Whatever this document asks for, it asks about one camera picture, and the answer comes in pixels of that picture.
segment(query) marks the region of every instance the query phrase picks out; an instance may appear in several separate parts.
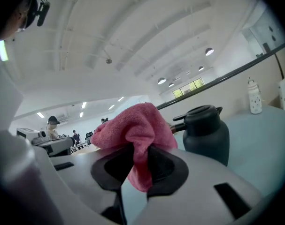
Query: white machine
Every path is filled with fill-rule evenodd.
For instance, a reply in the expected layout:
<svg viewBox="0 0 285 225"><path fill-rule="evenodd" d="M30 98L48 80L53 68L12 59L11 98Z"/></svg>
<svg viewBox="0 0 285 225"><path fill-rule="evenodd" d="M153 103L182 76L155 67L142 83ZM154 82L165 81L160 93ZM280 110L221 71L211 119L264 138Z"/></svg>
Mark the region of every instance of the white machine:
<svg viewBox="0 0 285 225"><path fill-rule="evenodd" d="M73 137L61 137L49 140L44 131L29 128L17 128L17 136L29 140L33 146L41 147L47 151L49 157L70 155L70 148L75 144Z"/></svg>

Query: desk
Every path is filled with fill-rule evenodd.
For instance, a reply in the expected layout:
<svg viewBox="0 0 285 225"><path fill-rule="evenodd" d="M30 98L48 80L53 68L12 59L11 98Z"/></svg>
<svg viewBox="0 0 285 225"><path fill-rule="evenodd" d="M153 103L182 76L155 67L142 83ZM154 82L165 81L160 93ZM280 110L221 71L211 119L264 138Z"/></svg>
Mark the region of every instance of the desk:
<svg viewBox="0 0 285 225"><path fill-rule="evenodd" d="M265 106L260 114L243 111L224 122L230 132L228 168L263 196L277 191L285 180L285 111ZM184 150L182 136L175 134Z"/></svg>

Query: ceiling fixture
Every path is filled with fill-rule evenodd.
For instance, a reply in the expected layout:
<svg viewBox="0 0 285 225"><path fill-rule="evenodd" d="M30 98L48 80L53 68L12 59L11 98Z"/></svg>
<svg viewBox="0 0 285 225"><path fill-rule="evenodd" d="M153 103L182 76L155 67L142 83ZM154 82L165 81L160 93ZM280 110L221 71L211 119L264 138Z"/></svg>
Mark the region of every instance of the ceiling fixture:
<svg viewBox="0 0 285 225"><path fill-rule="evenodd" d="M0 59L4 62L8 60L5 41L0 41Z"/></svg>
<svg viewBox="0 0 285 225"><path fill-rule="evenodd" d="M213 52L214 52L214 49L209 47L209 48L206 49L205 54L206 54L206 56L209 56Z"/></svg>
<svg viewBox="0 0 285 225"><path fill-rule="evenodd" d="M166 79L164 77L159 78L158 80L158 84L162 84L166 81Z"/></svg>
<svg viewBox="0 0 285 225"><path fill-rule="evenodd" d="M44 116L42 115L42 113L38 112L37 115L40 117L40 118L44 118Z"/></svg>
<svg viewBox="0 0 285 225"><path fill-rule="evenodd" d="M85 108L87 102L83 102L82 109Z"/></svg>

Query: black slot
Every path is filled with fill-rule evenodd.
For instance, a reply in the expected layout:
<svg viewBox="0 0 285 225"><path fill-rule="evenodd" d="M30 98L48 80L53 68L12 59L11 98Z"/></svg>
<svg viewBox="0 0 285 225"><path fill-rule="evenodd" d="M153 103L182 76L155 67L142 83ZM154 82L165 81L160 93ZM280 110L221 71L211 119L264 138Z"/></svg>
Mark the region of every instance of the black slot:
<svg viewBox="0 0 285 225"><path fill-rule="evenodd" d="M251 208L228 183L214 185L214 188L235 219L240 218L251 210Z"/></svg>
<svg viewBox="0 0 285 225"><path fill-rule="evenodd" d="M56 171L59 171L59 170L63 170L65 168L69 168L69 167L72 167L74 166L73 163L71 162L67 162L67 163L61 163L61 164L58 164L58 165L54 165L54 168Z"/></svg>

